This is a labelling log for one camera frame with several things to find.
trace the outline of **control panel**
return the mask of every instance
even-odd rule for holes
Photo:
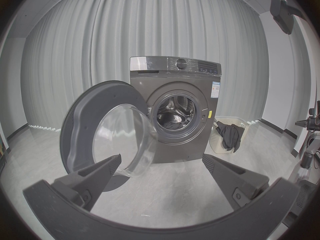
[[[184,71],[188,73],[207,74],[220,77],[221,64],[193,58],[169,56],[143,56],[130,58],[130,71]]]

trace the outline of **washing machine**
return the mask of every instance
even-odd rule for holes
[[[130,84],[158,133],[153,163],[202,158],[217,109],[221,65],[192,58],[130,58]]]
[[[97,159],[94,150],[98,129],[104,119],[112,121],[109,115],[114,109],[125,104],[147,116],[156,130],[158,141],[153,163],[201,159],[214,123],[220,77],[219,63],[167,56],[130,58],[130,84],[101,82],[86,90],[67,113],[60,134],[60,153],[66,171],[80,170],[108,155],[110,149],[102,141],[99,148],[102,158]],[[123,129],[119,132],[133,133],[126,130],[128,122],[134,120],[121,117]],[[110,139],[111,131],[103,130]],[[140,145],[142,135],[136,132],[136,136]],[[128,144],[120,147],[117,152],[123,155],[134,150]]]

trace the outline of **button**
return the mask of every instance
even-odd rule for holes
[[[179,68],[179,69],[185,69],[186,67],[187,67],[187,62],[186,62],[186,60],[185,59],[183,59],[183,58],[179,58],[179,59],[177,59],[177,67]]]

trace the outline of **black cloth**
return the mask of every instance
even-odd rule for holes
[[[235,124],[227,125],[220,121],[217,122],[217,125],[216,130],[223,138],[223,147],[228,151],[234,148],[233,153],[236,152],[240,147],[241,137],[245,129]]]

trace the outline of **white laundry basket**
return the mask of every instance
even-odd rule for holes
[[[235,124],[236,126],[240,126],[244,128],[244,132],[242,134],[241,137],[241,141],[244,140],[247,131],[249,129],[250,124],[248,124],[246,121],[242,120],[239,117],[236,116],[215,116],[217,121],[222,122],[223,124],[226,125],[232,125]],[[231,153],[233,152],[234,148],[232,148],[230,151],[227,151],[224,146],[222,145],[222,141],[223,138],[221,137],[221,135],[218,133],[218,131],[216,130],[216,126],[213,125],[213,129],[211,131],[210,134],[210,139],[209,139],[209,143],[210,146],[212,148],[212,150],[214,151],[214,153],[216,154],[226,154],[226,153]]]

